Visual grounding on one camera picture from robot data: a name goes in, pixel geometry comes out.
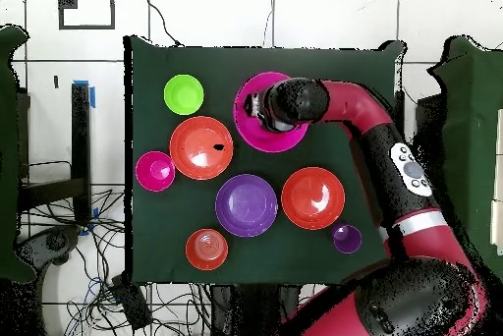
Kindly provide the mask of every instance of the white tile floor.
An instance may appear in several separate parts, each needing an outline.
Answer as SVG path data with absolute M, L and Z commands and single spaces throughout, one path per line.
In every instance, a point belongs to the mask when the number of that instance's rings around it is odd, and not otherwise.
M 79 0 L 77 10 L 65 11 L 66 24 L 108 24 L 107 1 Z M 271 11 L 270 0 L 151 2 L 162 12 L 172 35 L 184 44 L 201 46 L 261 45 Z M 264 43 L 272 45 L 273 32 L 274 45 L 283 47 L 366 49 L 377 48 L 390 39 L 404 40 L 408 52 L 402 74 L 403 86 L 411 98 L 406 100 L 406 133 L 410 138 L 415 130 L 413 101 L 440 91 L 426 69 L 440 58 L 444 41 L 451 35 L 465 33 L 487 48 L 501 46 L 502 7 L 501 0 L 275 0 L 274 29 L 271 18 Z M 96 107 L 90 108 L 94 193 L 107 189 L 119 193 L 124 186 L 123 35 L 136 34 L 155 44 L 172 44 L 157 12 L 149 10 L 145 0 L 115 0 L 115 18 L 115 29 L 59 30 L 57 0 L 0 0 L 0 25 L 19 25 L 29 34 L 27 55 L 24 47 L 17 50 L 13 68 L 21 86 L 27 86 L 31 95 L 31 163 L 70 160 L 71 82 L 88 80 L 95 87 Z M 58 88 L 54 76 L 58 76 Z M 30 171 L 32 181 L 68 176 L 68 166 L 64 164 L 32 167 Z M 122 205 L 110 209 L 105 216 L 124 220 Z M 47 219 L 31 215 L 30 221 L 43 223 Z M 24 227 L 23 234 L 40 229 L 40 225 L 32 225 L 29 230 Z M 103 235 L 103 230 L 96 228 L 96 232 Z M 122 246 L 123 236 L 117 234 L 113 244 Z M 88 273 L 96 276 L 96 248 L 91 237 L 80 237 L 78 247 L 86 259 Z M 111 274 L 122 271 L 123 249 L 109 247 L 106 254 Z M 87 288 L 83 260 L 77 252 L 63 266 L 51 265 L 43 291 L 49 336 L 63 336 L 71 318 L 66 302 L 82 303 Z M 153 285 L 144 291 L 156 319 L 186 320 L 186 298 L 173 302 L 171 310 L 162 303 L 186 294 L 187 285 Z M 301 298 L 311 294 L 312 286 L 307 285 Z M 112 314 L 114 321 L 124 321 L 120 314 Z M 189 307 L 189 315 L 190 319 L 197 318 L 194 307 Z M 192 327 L 196 335 L 202 329 L 198 324 Z M 187 335 L 187 327 L 173 326 Z M 132 336 L 130 328 L 118 332 L 119 336 Z M 176 336 L 157 321 L 146 333 Z M 111 331 L 93 330 L 85 336 L 114 335 Z M 144 335 L 138 331 L 136 336 Z

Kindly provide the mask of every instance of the small red plate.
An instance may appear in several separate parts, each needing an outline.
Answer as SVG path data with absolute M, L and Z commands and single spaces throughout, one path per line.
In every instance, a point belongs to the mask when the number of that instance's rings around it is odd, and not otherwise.
M 227 241 L 214 229 L 199 229 L 188 239 L 185 254 L 189 263 L 202 271 L 218 268 L 227 258 Z
M 232 137 L 214 118 L 196 116 L 180 124 L 169 141 L 169 153 L 177 169 L 196 180 L 212 179 L 232 159 Z
M 328 170 L 307 167 L 296 171 L 283 186 L 281 204 L 287 217 L 304 229 L 331 225 L 344 209 L 344 188 Z

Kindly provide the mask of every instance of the green cloth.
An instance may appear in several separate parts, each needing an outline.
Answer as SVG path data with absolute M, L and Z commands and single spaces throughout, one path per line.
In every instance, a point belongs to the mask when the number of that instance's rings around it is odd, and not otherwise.
M 432 73 L 447 96 L 442 129 L 447 190 L 485 264 L 503 279 L 503 257 L 490 243 L 498 109 L 503 108 L 503 52 L 454 37 Z
M 18 231 L 18 103 L 11 68 L 14 51 L 28 39 L 18 27 L 0 27 L 0 278 L 26 283 L 34 271 L 14 253 Z
M 263 153 L 247 145 L 237 132 L 232 105 L 247 79 L 268 71 L 365 84 L 393 105 L 395 62 L 403 53 L 402 42 L 390 41 L 379 51 L 161 48 L 137 37 L 131 37 L 131 42 L 134 165 L 147 151 L 168 152 L 173 131 L 187 119 L 171 112 L 163 100 L 164 86 L 179 74 L 194 76 L 204 89 L 204 101 L 194 116 L 218 119 L 234 141 L 230 166 L 214 179 L 196 181 L 177 172 L 170 188 L 150 193 L 133 178 L 134 282 L 333 284 L 385 257 L 342 129 L 315 125 L 295 148 Z M 255 238 L 232 236 L 219 225 L 215 196 L 229 178 L 243 173 L 258 175 L 272 186 L 279 202 L 288 177 L 307 166 L 326 168 L 342 182 L 346 206 L 341 219 L 363 234 L 362 247 L 356 253 L 339 253 L 332 244 L 330 227 L 320 231 L 297 227 L 281 206 L 272 227 Z M 229 245 L 226 261 L 214 271 L 193 268 L 185 256 L 187 238 L 200 228 L 218 230 Z

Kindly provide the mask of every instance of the bowl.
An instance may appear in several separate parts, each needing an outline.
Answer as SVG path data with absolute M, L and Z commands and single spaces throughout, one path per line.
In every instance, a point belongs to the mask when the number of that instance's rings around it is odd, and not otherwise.
M 261 122 L 250 116 L 245 110 L 247 96 L 267 89 L 268 87 L 289 79 L 276 72 L 260 73 L 249 79 L 238 92 L 233 107 L 234 123 L 245 142 L 263 152 L 287 151 L 297 145 L 307 132 L 307 124 L 302 124 L 287 133 L 271 133 L 262 127 Z
M 214 229 L 195 231 L 185 245 L 187 260 L 201 271 L 211 271 L 222 265 L 228 250 L 227 241 Z
M 332 229 L 332 240 L 342 253 L 355 253 L 362 245 L 362 233 L 352 225 L 336 223 Z
M 241 174 L 220 188 L 215 212 L 227 232 L 238 237 L 256 237 L 274 222 L 278 199 L 265 180 L 252 174 Z
M 317 230 L 331 225 L 344 208 L 344 188 L 328 170 L 306 167 L 288 178 L 281 192 L 287 217 L 297 226 Z
M 177 115 L 191 115 L 200 108 L 204 91 L 190 75 L 177 75 L 164 86 L 164 102 Z
M 151 192 L 161 192 L 175 180 L 175 165 L 168 154 L 150 151 L 140 157 L 135 173 L 143 188 Z
M 171 136 L 169 153 L 180 173 L 191 179 L 208 180 L 230 164 L 231 134 L 214 118 L 197 116 L 181 123 Z

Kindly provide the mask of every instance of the magenta bowl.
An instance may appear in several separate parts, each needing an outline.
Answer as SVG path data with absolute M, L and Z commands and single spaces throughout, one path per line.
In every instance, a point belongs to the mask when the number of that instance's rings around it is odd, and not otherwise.
M 260 73 L 249 79 L 241 87 L 234 100 L 234 123 L 245 142 L 253 148 L 263 152 L 282 152 L 297 145 L 307 132 L 307 124 L 300 125 L 288 133 L 275 134 L 266 131 L 254 116 L 249 116 L 245 111 L 245 100 L 252 93 L 257 93 L 268 87 L 289 79 L 281 73 Z
M 150 192 L 161 192 L 175 180 L 175 165 L 161 151 L 150 151 L 140 157 L 135 170 L 138 183 Z

